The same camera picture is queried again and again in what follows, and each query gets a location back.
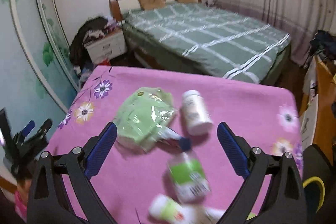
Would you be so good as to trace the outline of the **white nightstand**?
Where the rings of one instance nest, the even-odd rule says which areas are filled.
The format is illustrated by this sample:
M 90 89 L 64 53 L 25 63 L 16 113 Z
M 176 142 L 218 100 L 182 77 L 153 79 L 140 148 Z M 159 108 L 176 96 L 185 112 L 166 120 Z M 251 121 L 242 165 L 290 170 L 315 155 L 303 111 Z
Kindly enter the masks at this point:
M 115 29 L 103 38 L 88 43 L 85 47 L 92 63 L 96 65 L 106 60 L 112 60 L 127 52 L 125 38 L 121 29 Z

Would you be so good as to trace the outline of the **blue capped tube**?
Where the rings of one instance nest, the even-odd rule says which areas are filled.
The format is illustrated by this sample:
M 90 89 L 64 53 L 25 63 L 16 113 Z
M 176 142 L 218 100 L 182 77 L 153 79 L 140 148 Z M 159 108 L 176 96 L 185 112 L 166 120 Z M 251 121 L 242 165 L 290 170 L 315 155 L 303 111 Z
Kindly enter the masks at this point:
M 163 129 L 161 129 L 158 135 L 158 140 L 160 142 L 179 147 L 182 152 L 189 151 L 192 148 L 190 139 L 182 137 L 168 127 L 164 127 Z

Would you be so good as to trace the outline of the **green plastic wrapper bag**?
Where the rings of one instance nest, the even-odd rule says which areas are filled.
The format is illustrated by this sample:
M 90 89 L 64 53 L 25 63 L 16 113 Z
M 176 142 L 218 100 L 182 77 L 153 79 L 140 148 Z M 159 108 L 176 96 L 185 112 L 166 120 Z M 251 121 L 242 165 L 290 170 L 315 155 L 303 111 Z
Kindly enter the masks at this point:
M 139 88 L 122 103 L 113 120 L 118 143 L 136 152 L 151 150 L 176 112 L 171 93 Z

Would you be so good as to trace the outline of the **white green cup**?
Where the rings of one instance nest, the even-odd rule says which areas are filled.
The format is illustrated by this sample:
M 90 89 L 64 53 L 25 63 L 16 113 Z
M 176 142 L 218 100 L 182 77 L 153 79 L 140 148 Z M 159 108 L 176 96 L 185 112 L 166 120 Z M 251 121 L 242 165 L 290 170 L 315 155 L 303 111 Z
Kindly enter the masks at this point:
M 149 207 L 152 218 L 174 224 L 217 223 L 224 213 L 201 205 L 180 205 L 163 194 L 157 195 Z

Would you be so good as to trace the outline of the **black clothes on nightstand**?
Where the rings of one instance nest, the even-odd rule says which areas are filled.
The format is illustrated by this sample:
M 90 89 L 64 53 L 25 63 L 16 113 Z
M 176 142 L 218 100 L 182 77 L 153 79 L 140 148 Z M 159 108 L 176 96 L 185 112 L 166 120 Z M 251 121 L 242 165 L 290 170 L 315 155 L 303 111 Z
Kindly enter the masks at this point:
M 73 66 L 83 68 L 92 63 L 85 46 L 103 38 L 117 27 L 117 21 L 111 16 L 98 16 L 87 20 L 78 30 L 70 45 L 70 62 Z

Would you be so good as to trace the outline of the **yellow rimmed trash bin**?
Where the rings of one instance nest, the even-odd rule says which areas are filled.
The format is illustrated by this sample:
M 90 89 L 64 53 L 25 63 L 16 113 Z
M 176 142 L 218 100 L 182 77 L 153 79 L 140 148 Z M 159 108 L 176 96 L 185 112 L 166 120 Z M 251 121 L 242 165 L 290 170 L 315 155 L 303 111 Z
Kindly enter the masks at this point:
M 313 176 L 303 182 L 307 212 L 314 215 L 322 207 L 325 199 L 325 184 L 320 177 Z

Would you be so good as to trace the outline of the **green label clear jar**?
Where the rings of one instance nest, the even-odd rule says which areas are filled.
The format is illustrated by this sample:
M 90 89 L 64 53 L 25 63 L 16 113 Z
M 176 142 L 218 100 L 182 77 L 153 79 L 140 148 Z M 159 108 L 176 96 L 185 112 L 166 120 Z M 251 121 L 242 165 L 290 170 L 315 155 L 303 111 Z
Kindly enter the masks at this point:
M 180 203 L 195 203 L 204 200 L 210 194 L 210 183 L 193 150 L 183 151 L 172 157 L 167 163 L 167 168 Z

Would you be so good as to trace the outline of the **sliding wardrobe door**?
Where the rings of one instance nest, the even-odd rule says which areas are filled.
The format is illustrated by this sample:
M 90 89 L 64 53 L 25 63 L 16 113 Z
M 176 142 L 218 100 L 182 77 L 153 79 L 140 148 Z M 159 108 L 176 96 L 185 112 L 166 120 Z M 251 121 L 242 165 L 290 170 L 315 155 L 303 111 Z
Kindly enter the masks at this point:
M 62 119 L 78 91 L 54 0 L 1 0 L 1 107 Z

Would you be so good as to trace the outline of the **green plaid bed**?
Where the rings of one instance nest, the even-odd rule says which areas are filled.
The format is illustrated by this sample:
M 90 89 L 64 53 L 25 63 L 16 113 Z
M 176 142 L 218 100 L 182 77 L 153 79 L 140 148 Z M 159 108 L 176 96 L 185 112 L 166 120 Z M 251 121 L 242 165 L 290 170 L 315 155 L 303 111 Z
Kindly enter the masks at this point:
M 129 10 L 123 34 L 151 68 L 273 85 L 290 55 L 290 34 L 255 18 L 199 3 Z

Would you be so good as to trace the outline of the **dark clothes pile on desk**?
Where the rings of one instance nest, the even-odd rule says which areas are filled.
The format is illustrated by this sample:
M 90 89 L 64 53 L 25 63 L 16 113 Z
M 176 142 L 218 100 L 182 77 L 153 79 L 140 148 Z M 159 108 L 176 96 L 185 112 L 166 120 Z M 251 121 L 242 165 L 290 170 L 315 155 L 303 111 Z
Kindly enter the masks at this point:
M 310 41 L 309 56 L 320 53 L 322 53 L 322 59 L 335 60 L 335 36 L 323 30 L 318 30 Z

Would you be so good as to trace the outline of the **white pill bottle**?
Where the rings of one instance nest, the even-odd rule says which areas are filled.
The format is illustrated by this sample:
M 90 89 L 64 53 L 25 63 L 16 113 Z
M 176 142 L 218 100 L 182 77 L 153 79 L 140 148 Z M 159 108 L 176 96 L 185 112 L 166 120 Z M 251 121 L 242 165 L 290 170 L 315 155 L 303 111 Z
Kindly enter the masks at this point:
M 192 136 L 207 134 L 213 127 L 205 101 L 197 90 L 188 90 L 183 93 L 182 115 L 187 131 Z

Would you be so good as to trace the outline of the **orange wooden desk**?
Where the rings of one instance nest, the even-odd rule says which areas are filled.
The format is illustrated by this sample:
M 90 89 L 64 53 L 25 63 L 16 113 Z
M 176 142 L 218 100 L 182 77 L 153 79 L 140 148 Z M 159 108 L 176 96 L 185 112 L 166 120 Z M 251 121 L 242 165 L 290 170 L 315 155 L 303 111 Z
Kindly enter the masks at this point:
M 331 153 L 331 141 L 335 137 L 335 82 L 332 73 L 318 56 L 311 60 L 304 78 L 302 104 L 299 111 L 302 147 L 312 144 Z

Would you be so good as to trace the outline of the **left brown pillow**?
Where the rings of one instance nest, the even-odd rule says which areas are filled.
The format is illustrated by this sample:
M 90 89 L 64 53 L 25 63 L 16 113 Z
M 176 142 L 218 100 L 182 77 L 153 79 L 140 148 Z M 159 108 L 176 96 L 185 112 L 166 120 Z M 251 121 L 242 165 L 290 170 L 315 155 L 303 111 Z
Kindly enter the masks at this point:
M 138 2 L 143 10 L 161 9 L 166 5 L 164 0 L 138 0 Z

